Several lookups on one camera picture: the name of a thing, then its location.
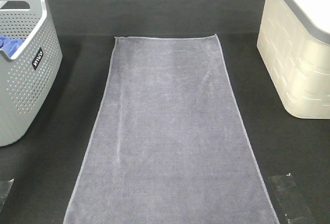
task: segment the brand logo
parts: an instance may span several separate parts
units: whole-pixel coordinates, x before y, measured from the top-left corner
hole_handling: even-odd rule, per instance
[[[32,61],[32,66],[36,70],[38,68],[38,65],[43,57],[43,52],[42,49],[40,48],[39,51],[37,52],[35,58]]]

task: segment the gray towel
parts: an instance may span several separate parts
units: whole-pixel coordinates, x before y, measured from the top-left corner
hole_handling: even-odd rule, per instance
[[[116,38],[64,219],[98,223],[278,223],[217,36]]]

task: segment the blue cloth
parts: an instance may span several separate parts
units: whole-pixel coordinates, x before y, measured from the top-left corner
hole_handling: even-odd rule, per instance
[[[8,36],[0,35],[0,49],[4,50],[10,57],[20,48],[23,42],[23,39],[11,39]]]

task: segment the plastic container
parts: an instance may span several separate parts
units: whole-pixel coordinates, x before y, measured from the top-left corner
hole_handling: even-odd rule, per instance
[[[0,49],[0,146],[17,141],[37,115],[62,59],[47,0],[1,9],[0,34],[25,39],[12,55]]]
[[[285,109],[330,118],[330,0],[266,0],[257,47]]]

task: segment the clear tape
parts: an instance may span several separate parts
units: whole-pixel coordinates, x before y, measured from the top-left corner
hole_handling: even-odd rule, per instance
[[[0,181],[0,212],[6,202],[13,182],[13,179],[9,181]]]
[[[269,177],[288,224],[317,224],[292,174]]]

